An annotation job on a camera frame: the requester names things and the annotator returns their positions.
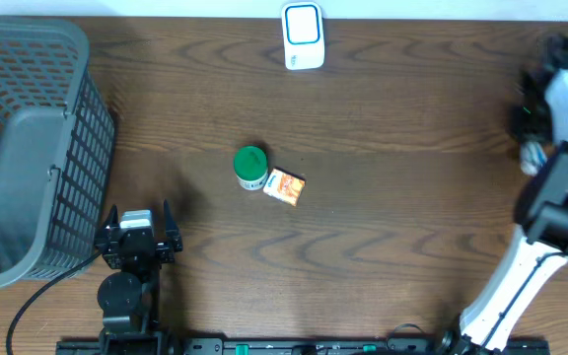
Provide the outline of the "green lid white jar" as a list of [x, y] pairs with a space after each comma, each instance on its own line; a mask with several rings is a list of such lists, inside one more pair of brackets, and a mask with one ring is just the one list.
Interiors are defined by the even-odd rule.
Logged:
[[268, 178], [268, 162], [264, 151], [256, 146], [244, 146], [234, 157], [234, 172], [239, 185], [246, 190], [263, 188]]

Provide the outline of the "orange Kleenex tissue pack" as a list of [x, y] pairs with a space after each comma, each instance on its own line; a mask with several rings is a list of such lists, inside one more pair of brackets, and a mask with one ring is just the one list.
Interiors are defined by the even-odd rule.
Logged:
[[292, 206], [298, 204], [306, 182], [279, 169], [273, 169], [263, 188], [263, 192], [281, 202]]

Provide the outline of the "white Panadol medicine box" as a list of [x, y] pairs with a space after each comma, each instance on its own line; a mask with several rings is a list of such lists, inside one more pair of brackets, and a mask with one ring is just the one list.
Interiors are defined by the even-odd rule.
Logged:
[[520, 146], [520, 166], [522, 172], [534, 177], [547, 161], [542, 146], [535, 141], [528, 141]]

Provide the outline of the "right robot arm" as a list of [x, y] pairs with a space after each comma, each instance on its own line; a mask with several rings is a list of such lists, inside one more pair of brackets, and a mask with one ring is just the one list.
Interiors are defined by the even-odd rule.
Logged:
[[503, 354], [511, 332], [544, 284], [568, 263], [568, 37], [545, 46], [524, 72], [524, 100], [512, 110], [509, 133], [530, 176], [513, 211], [508, 250], [492, 277], [444, 333], [436, 354]]

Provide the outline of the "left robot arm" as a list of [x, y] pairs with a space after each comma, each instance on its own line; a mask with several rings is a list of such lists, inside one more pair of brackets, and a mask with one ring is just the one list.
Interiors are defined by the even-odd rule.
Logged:
[[109, 210], [94, 245], [114, 271], [101, 284], [97, 301], [103, 311], [99, 339], [102, 355], [178, 355], [179, 340], [160, 328], [161, 268], [183, 250], [182, 238], [170, 205], [164, 207], [166, 238], [155, 240], [152, 212]]

